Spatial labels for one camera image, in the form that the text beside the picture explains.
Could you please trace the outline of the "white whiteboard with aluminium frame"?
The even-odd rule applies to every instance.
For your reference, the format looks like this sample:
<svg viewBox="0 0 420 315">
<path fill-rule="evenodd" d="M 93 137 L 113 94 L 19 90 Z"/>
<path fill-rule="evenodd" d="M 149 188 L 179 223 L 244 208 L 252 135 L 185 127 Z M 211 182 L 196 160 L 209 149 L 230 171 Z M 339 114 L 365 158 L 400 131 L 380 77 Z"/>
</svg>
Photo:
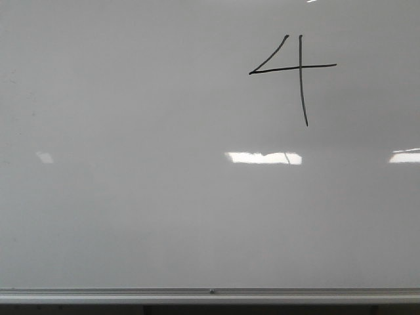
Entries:
<svg viewBox="0 0 420 315">
<path fill-rule="evenodd" d="M 418 1 L 2 1 L 3 304 L 419 302 Z"/>
</svg>

